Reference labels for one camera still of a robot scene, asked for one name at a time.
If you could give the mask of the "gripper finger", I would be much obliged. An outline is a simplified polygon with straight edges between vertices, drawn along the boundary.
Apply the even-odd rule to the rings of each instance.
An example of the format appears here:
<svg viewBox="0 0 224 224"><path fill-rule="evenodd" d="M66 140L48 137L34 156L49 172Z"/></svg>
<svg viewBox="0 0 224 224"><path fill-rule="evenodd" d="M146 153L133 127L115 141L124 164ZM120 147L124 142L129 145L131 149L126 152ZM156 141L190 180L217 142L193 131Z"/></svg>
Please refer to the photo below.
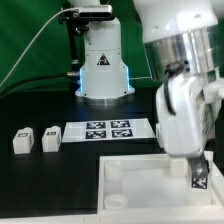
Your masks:
<svg viewBox="0 0 224 224"><path fill-rule="evenodd" d="M210 172L208 161L200 156L188 160L193 176L207 176Z"/></svg>

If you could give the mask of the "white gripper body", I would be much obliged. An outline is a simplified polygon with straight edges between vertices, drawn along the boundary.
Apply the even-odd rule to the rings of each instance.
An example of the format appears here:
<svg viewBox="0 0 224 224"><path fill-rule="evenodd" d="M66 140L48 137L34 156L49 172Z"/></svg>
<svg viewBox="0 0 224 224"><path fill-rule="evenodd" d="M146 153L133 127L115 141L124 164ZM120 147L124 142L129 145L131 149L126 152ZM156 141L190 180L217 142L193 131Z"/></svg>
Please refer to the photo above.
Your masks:
<svg viewBox="0 0 224 224"><path fill-rule="evenodd" d="M156 93L156 109L163 147L171 157L199 157L214 125L211 107L205 103L201 80L180 74L168 84L172 115L165 102L164 86Z"/></svg>

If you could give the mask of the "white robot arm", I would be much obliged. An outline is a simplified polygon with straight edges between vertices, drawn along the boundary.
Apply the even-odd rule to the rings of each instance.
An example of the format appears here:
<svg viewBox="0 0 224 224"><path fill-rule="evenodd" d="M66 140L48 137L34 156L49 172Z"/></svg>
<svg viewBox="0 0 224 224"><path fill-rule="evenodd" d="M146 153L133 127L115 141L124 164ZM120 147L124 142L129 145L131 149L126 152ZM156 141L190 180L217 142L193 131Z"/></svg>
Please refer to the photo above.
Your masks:
<svg viewBox="0 0 224 224"><path fill-rule="evenodd" d="M100 0L68 0L69 17L84 35L85 62L77 99L109 105L134 93L121 59L120 22ZM205 178L204 147L224 97L224 79L209 73L218 67L213 0L131 0L143 28L142 41L152 76L162 85L156 111L163 148L185 157L192 175Z"/></svg>

